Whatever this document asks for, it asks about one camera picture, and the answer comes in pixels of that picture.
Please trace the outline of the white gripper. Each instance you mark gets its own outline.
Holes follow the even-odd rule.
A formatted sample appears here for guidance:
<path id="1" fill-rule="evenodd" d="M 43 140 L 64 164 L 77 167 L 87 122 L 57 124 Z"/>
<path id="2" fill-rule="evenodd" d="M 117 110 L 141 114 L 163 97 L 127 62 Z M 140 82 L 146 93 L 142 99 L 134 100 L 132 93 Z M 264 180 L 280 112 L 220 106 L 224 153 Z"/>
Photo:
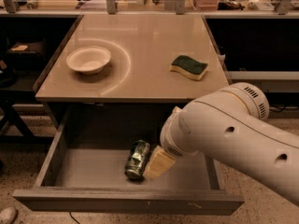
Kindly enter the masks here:
<path id="1" fill-rule="evenodd" d="M 176 159 L 194 156 L 198 153 L 184 140 L 185 134 L 178 123 L 180 113 L 181 109 L 175 106 L 164 123 L 160 134 L 161 147 L 157 146 L 152 151 L 143 173 L 146 179 L 156 179 L 167 172 L 175 164 Z"/>

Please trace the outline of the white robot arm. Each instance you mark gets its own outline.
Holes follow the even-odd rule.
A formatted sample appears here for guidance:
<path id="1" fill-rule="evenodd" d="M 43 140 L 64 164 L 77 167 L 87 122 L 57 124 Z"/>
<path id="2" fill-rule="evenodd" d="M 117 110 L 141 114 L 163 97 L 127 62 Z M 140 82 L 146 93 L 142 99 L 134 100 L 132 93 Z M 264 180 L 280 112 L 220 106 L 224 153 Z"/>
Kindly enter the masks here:
<path id="1" fill-rule="evenodd" d="M 264 121 L 269 104 L 249 83 L 235 83 L 174 108 L 144 177 L 155 179 L 199 152 L 299 204 L 299 136 Z"/>

